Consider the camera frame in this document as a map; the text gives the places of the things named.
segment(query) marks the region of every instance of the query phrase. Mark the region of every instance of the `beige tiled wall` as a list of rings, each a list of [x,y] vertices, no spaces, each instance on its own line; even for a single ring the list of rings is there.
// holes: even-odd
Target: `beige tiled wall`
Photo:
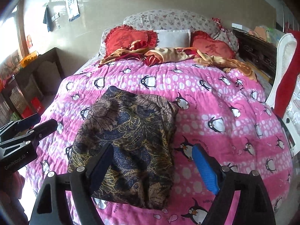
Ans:
[[[78,0],[80,17],[68,21],[65,0],[49,0],[51,15],[60,12],[53,32],[42,23],[45,0],[25,0],[25,35],[31,35],[33,47],[40,54],[58,47],[63,70],[73,74],[100,47],[103,30],[122,23],[126,16],[150,9],[184,9],[207,17],[221,18],[230,28],[240,23],[249,28],[272,27],[276,11],[264,0]]]

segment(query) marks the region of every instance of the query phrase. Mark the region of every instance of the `bed sheet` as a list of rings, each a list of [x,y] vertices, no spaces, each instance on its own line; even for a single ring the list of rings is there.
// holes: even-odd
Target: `bed sheet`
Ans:
[[[95,199],[105,225],[202,222],[214,195],[205,188],[192,161],[191,147],[196,143],[234,171],[258,170],[274,210],[279,208],[289,191],[292,162],[279,121],[267,105],[260,103],[265,101],[261,85],[238,70],[224,73],[197,65],[192,59],[152,67],[128,60],[100,68],[94,60],[83,72],[64,79],[54,102],[41,117],[41,122],[56,119],[57,131],[40,142],[38,158],[27,167],[26,179],[36,192],[49,171],[66,172],[73,140],[89,106],[109,86],[164,96],[180,110],[172,143],[175,173],[168,206],[157,211]],[[79,223],[70,192],[67,200],[72,219]],[[198,213],[191,215],[195,206]],[[236,206],[235,196],[226,224],[231,224]]]

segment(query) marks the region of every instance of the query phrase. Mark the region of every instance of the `orange plastic basket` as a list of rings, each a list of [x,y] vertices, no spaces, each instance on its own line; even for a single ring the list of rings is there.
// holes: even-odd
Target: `orange plastic basket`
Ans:
[[[25,68],[28,64],[30,64],[30,62],[38,57],[38,52],[34,51],[30,54],[28,54],[26,57],[24,57],[21,61],[20,61],[20,65]]]

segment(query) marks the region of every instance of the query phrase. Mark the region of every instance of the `floral headboard cover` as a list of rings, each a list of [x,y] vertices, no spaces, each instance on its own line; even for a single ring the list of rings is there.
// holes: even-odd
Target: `floral headboard cover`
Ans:
[[[237,38],[232,33],[220,30],[219,25],[212,19],[184,10],[149,10],[128,16],[123,24],[137,30],[200,30],[213,39],[224,41],[235,52],[239,47]]]

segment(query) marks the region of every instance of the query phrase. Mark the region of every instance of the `bed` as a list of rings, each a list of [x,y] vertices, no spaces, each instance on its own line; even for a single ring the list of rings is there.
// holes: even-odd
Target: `bed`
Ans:
[[[213,39],[227,43],[235,53],[238,51],[233,34],[227,34],[214,21],[196,13],[151,10],[127,17],[124,24],[144,30],[201,30]],[[175,172],[168,205],[161,211],[94,199],[105,225],[199,224],[203,221],[205,216],[200,216],[209,210],[214,195],[205,188],[195,164],[183,151],[178,151],[182,145],[196,143],[205,146],[221,165],[234,171],[249,173],[258,170],[274,211],[278,210],[289,191],[292,160],[281,124],[264,103],[266,95],[261,84],[238,70],[224,73],[215,67],[200,67],[192,59],[152,67],[130,59],[98,68],[105,54],[104,40],[111,28],[103,32],[99,53],[62,81],[54,102],[41,117],[41,122],[56,119],[58,128],[40,142],[38,158],[27,167],[26,179],[35,193],[49,171],[66,172],[74,138],[89,107],[110,86],[116,86],[135,94],[161,95],[179,107],[177,131],[172,143]],[[145,77],[155,80],[154,87],[141,83]],[[95,84],[99,78],[105,78],[100,87]],[[205,80],[213,90],[199,84],[200,80]],[[67,200],[72,219],[79,224],[69,192]],[[237,201],[235,195],[226,224],[233,221]],[[188,214],[196,204],[203,208],[204,213],[193,220]]]

